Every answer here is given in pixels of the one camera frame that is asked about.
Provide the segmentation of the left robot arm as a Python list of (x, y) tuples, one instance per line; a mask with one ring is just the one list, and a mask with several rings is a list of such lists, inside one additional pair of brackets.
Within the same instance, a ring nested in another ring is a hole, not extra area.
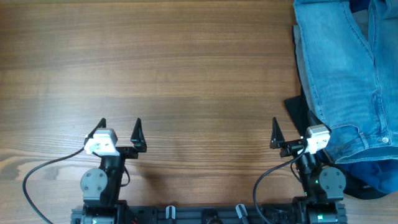
[(83, 208), (73, 209), (71, 223), (108, 224), (137, 223), (138, 219), (125, 200), (119, 199), (123, 174), (128, 171), (127, 159), (137, 159), (140, 152), (147, 151), (141, 119), (137, 119), (131, 134), (132, 146), (117, 146), (118, 137), (112, 128), (106, 127), (103, 118), (85, 138), (87, 154), (98, 156), (97, 168), (86, 171), (81, 180)]

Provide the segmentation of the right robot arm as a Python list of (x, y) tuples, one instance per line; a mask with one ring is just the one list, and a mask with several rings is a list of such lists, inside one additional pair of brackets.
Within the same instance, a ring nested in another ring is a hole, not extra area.
[(348, 222), (341, 203), (346, 187), (344, 173), (323, 163), (317, 152), (326, 148), (331, 130), (313, 113), (314, 125), (298, 140), (286, 141), (276, 118), (272, 119), (270, 148), (280, 149), (281, 157), (292, 157), (304, 196), (290, 204), (263, 205), (262, 214), (270, 223), (344, 224)]

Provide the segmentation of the light blue denim jeans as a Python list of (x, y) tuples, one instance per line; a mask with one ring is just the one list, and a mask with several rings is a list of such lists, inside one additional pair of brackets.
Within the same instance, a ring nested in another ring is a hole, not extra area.
[(397, 2), (370, 1), (363, 32), (349, 1), (295, 1), (308, 105), (337, 163), (397, 158)]

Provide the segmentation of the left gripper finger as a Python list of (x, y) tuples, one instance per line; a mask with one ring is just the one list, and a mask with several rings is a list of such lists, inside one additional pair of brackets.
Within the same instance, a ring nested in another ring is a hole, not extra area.
[(142, 129), (142, 121), (140, 118), (137, 118), (136, 120), (130, 141), (133, 143), (134, 148), (138, 152), (147, 151), (147, 144)]
[(99, 128), (106, 128), (106, 119), (101, 118), (99, 123), (95, 126), (95, 128), (86, 136), (87, 139), (92, 138), (94, 133), (96, 132), (97, 129)]

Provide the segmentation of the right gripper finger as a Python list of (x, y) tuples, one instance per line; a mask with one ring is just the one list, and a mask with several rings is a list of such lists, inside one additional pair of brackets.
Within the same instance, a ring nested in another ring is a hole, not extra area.
[(282, 134), (280, 126), (277, 122), (277, 118), (273, 117), (270, 148), (271, 149), (282, 148), (284, 143), (285, 143), (284, 135)]
[(309, 126), (317, 126), (317, 125), (322, 125), (327, 128), (329, 132), (331, 132), (331, 129), (323, 123), (318, 117), (315, 115), (315, 113), (311, 110), (308, 111), (308, 122)]

